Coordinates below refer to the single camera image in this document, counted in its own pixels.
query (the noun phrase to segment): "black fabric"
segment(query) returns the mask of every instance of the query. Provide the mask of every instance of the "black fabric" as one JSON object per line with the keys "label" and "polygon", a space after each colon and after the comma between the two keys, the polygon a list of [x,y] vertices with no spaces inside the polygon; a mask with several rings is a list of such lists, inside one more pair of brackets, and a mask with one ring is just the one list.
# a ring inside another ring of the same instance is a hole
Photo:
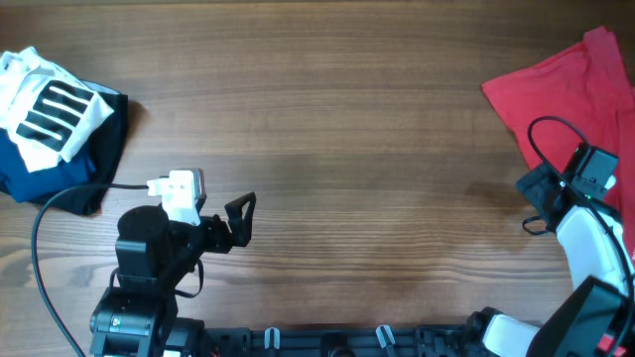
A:
{"label": "black fabric", "polygon": [[[112,183],[128,134],[128,96],[110,93],[100,93],[100,95],[114,113],[88,138],[89,155],[95,167],[95,172],[90,175],[90,182]],[[0,183],[0,191],[9,192],[4,183]],[[45,194],[29,201],[45,204],[55,193]],[[73,214],[90,215],[101,207],[101,200],[105,194],[106,189],[77,190],[61,196],[52,206]]]}

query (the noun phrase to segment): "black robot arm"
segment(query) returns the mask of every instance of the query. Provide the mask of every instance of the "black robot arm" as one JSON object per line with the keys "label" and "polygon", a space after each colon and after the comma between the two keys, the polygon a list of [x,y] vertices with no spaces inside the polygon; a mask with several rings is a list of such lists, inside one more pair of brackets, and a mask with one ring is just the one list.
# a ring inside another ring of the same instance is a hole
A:
{"label": "black robot arm", "polygon": [[[197,211],[203,203],[204,197],[196,203]],[[113,273],[119,287],[106,290],[92,315],[90,353],[161,356],[175,326],[185,329],[185,336],[204,331],[199,321],[177,318],[175,295],[195,296],[179,292],[177,284],[196,266],[202,283],[199,259],[204,252],[228,253],[233,246],[249,243],[255,203],[252,192],[225,205],[229,227],[218,215],[201,217],[199,225],[171,221],[161,206],[126,212],[117,225],[115,246],[119,267]],[[199,344],[204,339],[190,340]]]}

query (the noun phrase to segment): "cable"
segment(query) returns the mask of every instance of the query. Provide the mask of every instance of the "cable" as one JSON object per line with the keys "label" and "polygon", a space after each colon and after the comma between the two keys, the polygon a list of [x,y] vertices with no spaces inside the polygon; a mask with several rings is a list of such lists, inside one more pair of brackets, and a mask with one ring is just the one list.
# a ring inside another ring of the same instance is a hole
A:
{"label": "cable", "polygon": [[[608,235],[608,238],[611,240],[611,243],[615,247],[615,250],[618,253],[620,265],[622,266],[622,271],[624,272],[624,275],[626,277],[629,277],[630,269],[628,265],[628,257],[626,257],[626,254],[624,253],[624,250],[622,249],[621,244],[617,240],[617,237],[615,237],[615,234],[613,234],[613,230],[608,226],[608,224],[606,224],[606,222],[604,221],[602,216],[597,212],[597,210],[588,202],[588,199],[579,190],[577,190],[577,188],[573,187],[572,184],[563,177],[563,175],[558,171],[558,169],[556,169],[552,165],[552,163],[547,159],[547,157],[545,157],[543,152],[540,151],[540,149],[536,145],[536,142],[534,142],[534,137],[533,137],[534,126],[542,121],[555,121],[555,122],[565,124],[570,129],[572,129],[584,141],[585,144],[588,144],[586,137],[572,123],[570,123],[569,121],[563,118],[559,118],[556,116],[543,116],[543,117],[534,119],[534,121],[532,121],[531,124],[529,124],[529,129],[527,130],[529,144],[531,144],[532,148],[536,152],[536,155],[538,155],[538,157],[543,161],[543,163],[554,172],[554,174],[558,177],[560,182],[564,182],[571,189],[571,191],[575,194],[575,196],[579,200],[580,204],[583,205],[585,208],[587,208],[591,212],[591,214],[593,214],[595,219],[599,222],[600,226],[602,226],[602,228]],[[624,321],[624,325],[622,326],[622,329],[620,330],[620,332],[615,335],[615,338],[613,339],[613,344],[611,348],[608,350],[608,353],[606,354],[606,356],[609,356],[609,357],[613,356],[613,354],[615,353],[619,345],[622,343],[622,340],[626,336],[626,333],[630,329],[631,324],[633,322],[633,313],[635,312],[635,307],[633,305],[633,298],[635,297],[635,293],[633,292],[634,287],[633,287],[632,279],[626,279],[626,287],[628,290],[628,300],[626,301],[626,311],[627,311],[626,320]]]}
{"label": "cable", "polygon": [[55,202],[56,199],[60,198],[61,196],[69,192],[73,192],[77,190],[108,189],[108,188],[148,189],[148,187],[144,184],[131,185],[131,184],[118,184],[118,183],[88,183],[88,184],[81,184],[81,185],[67,188],[57,193],[53,197],[51,197],[47,201],[47,203],[45,203],[45,205],[40,210],[40,213],[38,213],[38,215],[36,216],[36,220],[33,222],[33,231],[31,233],[31,259],[33,261],[33,273],[36,277],[36,282],[38,283],[38,289],[40,290],[40,294],[42,295],[44,304],[47,306],[47,309],[51,313],[53,320],[56,322],[56,324],[62,331],[63,336],[66,337],[66,339],[68,340],[68,343],[70,343],[70,346],[72,347],[72,349],[75,350],[75,353],[77,353],[77,356],[80,356],[80,357],[85,357],[83,351],[77,344],[77,341],[75,341],[75,339],[72,338],[72,335],[68,331],[68,328],[66,328],[66,325],[64,325],[64,323],[60,319],[58,312],[56,311],[56,309],[53,307],[53,304],[51,303],[49,294],[47,294],[47,289],[45,288],[44,283],[42,282],[42,274],[40,273],[40,263],[38,260],[38,229],[40,228],[40,221],[42,221],[42,217],[44,216],[44,213],[47,211],[47,209],[49,209],[51,204],[53,204],[53,202]]}

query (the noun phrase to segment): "white shirt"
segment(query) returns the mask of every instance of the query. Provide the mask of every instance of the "white shirt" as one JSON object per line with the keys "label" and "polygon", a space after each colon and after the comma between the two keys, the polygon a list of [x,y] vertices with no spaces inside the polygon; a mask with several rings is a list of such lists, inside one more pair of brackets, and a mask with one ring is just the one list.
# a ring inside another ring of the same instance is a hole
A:
{"label": "white shirt", "polygon": [[69,162],[112,112],[99,93],[34,48],[0,59],[0,127],[30,173]]}

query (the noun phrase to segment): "black stripe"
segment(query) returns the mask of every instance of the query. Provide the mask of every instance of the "black stripe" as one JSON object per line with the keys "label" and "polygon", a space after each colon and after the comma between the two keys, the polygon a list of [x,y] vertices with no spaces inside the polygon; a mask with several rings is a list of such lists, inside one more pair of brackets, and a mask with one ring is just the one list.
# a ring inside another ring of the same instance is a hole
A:
{"label": "black stripe", "polygon": [[16,134],[26,139],[35,140],[39,143],[42,143],[56,152],[62,150],[64,144],[66,144],[68,138],[70,138],[70,135],[72,135],[72,131],[69,128],[65,127],[64,125],[58,124],[55,121],[38,113],[30,111],[25,121],[33,123],[43,129],[49,130],[62,136],[62,139],[58,140],[48,134],[32,129],[31,127],[23,123],[20,123],[20,125],[18,126],[18,130],[16,130]]}
{"label": "black stripe", "polygon": [[70,85],[68,83],[64,83],[61,80],[49,81],[49,83],[47,83],[47,86],[44,87],[43,91],[49,90],[49,88],[51,88],[52,86],[57,87],[68,94],[74,95],[77,98],[85,99],[87,101],[90,101],[90,99],[92,99],[92,96],[94,95],[94,93],[89,90],[82,89],[82,88]]}
{"label": "black stripe", "polygon": [[82,102],[78,102],[74,99],[71,99],[63,94],[59,94],[57,92],[54,92],[52,90],[43,90],[42,94],[40,94],[43,98],[49,99],[55,103],[58,104],[63,104],[65,106],[67,106],[68,108],[79,112],[79,113],[83,113],[84,111],[86,111],[86,108],[88,107],[86,104],[82,103]]}
{"label": "black stripe", "polygon": [[72,125],[73,127],[77,126],[77,123],[79,123],[80,119],[78,116],[70,112],[56,108],[51,105],[46,105],[42,101],[40,101],[40,99],[38,99],[38,101],[33,104],[33,110],[37,110],[41,113],[51,115],[54,118],[64,120],[66,123]]}

